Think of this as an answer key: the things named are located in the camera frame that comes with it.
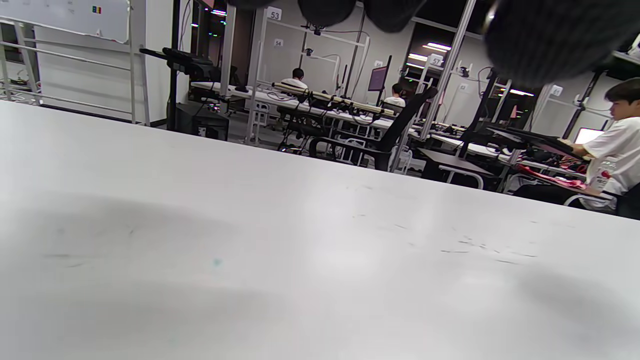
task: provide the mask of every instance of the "red cloth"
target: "red cloth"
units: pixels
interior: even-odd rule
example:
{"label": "red cloth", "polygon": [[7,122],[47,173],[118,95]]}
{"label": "red cloth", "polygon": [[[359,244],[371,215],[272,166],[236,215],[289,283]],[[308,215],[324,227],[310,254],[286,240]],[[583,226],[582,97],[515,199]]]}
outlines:
{"label": "red cloth", "polygon": [[580,189],[580,190],[584,190],[584,189],[587,188],[587,185],[585,183],[583,183],[582,181],[580,181],[580,180],[567,181],[567,180],[562,180],[562,179],[556,179],[556,178],[551,177],[551,176],[547,176],[547,175],[543,175],[543,174],[537,173],[537,172],[531,170],[530,167],[526,167],[526,166],[521,165],[521,164],[517,164],[516,165],[516,170],[518,170],[521,173],[529,174],[529,175],[532,175],[532,176],[535,176],[535,177],[539,177],[539,178],[547,180],[547,181],[553,181],[554,183],[560,184],[562,186],[566,186],[568,188],[576,188],[576,189]]}

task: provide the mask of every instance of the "water bottle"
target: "water bottle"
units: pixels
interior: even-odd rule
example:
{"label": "water bottle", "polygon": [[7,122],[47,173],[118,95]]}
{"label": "water bottle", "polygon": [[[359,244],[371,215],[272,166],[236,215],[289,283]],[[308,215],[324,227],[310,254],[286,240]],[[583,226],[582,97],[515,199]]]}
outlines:
{"label": "water bottle", "polygon": [[616,159],[606,158],[598,167],[596,176],[589,183],[589,187],[597,192],[602,192],[604,187],[616,171]]}

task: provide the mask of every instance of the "ceiling light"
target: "ceiling light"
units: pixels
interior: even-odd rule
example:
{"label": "ceiling light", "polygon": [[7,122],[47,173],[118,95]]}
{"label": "ceiling light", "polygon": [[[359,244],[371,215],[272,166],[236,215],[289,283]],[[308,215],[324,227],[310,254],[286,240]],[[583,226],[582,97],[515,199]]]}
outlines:
{"label": "ceiling light", "polygon": [[436,43],[433,43],[433,42],[430,42],[425,46],[437,47],[438,49],[442,49],[442,50],[446,50],[446,51],[451,50],[451,46],[440,45],[440,44],[436,44]]}
{"label": "ceiling light", "polygon": [[438,49],[437,47],[433,47],[433,46],[428,46],[428,45],[423,45],[422,47],[425,47],[429,50],[434,50],[434,51],[440,51],[441,53],[447,53],[447,50],[442,50],[442,49]]}
{"label": "ceiling light", "polygon": [[516,94],[516,95],[535,96],[533,94],[530,94],[530,93],[524,92],[524,91],[520,91],[520,90],[510,90],[509,92],[512,93],[512,94]]}
{"label": "ceiling light", "polygon": [[420,61],[427,61],[429,58],[427,56],[418,55],[418,54],[409,54],[409,59],[416,59]]}
{"label": "ceiling light", "polygon": [[424,69],[424,66],[420,66],[420,65],[416,65],[416,64],[412,64],[412,63],[406,63],[406,64],[409,65],[409,66],[412,66],[412,67],[417,67],[419,69]]}

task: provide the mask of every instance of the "young man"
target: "young man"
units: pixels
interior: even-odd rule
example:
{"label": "young man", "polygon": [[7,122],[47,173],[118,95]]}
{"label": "young man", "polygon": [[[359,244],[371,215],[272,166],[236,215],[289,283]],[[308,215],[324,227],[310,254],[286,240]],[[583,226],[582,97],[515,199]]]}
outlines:
{"label": "young man", "polygon": [[[595,140],[584,145],[569,144],[574,154],[592,158],[587,170],[587,182],[594,180],[598,167],[607,157],[615,158],[616,171],[604,190],[623,195],[640,183],[640,78],[629,79],[612,87],[605,94],[605,99],[613,103],[611,116],[615,123]],[[514,195],[563,204],[573,193],[556,186],[525,185]],[[613,213],[616,201],[603,204],[581,199],[579,203],[573,202],[572,206]]]}
{"label": "young man", "polygon": [[302,71],[301,68],[295,68],[293,69],[293,74],[291,76],[291,79],[284,79],[281,81],[281,83],[295,86],[296,88],[306,89],[308,88],[307,84],[302,82],[302,79],[304,78],[305,78],[305,72]]}
{"label": "young man", "polygon": [[393,96],[387,97],[385,99],[385,102],[387,104],[401,106],[404,108],[406,106],[406,103],[404,102],[404,99],[400,97],[400,93],[402,92],[402,85],[395,84],[391,87],[391,91],[393,93]]}

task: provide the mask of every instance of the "wire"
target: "wire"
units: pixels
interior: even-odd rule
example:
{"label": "wire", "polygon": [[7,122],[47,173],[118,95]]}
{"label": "wire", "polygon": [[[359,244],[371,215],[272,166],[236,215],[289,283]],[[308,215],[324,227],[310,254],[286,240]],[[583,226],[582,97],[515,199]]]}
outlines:
{"label": "wire", "polygon": [[182,41],[184,39],[184,33],[187,31],[187,24],[189,24],[189,21],[187,19],[187,10],[191,7],[191,1],[188,0],[186,5],[184,5],[184,10],[182,11],[182,23],[181,23],[181,28],[182,28],[182,33],[180,34],[180,42],[178,44],[178,50],[182,51]]}

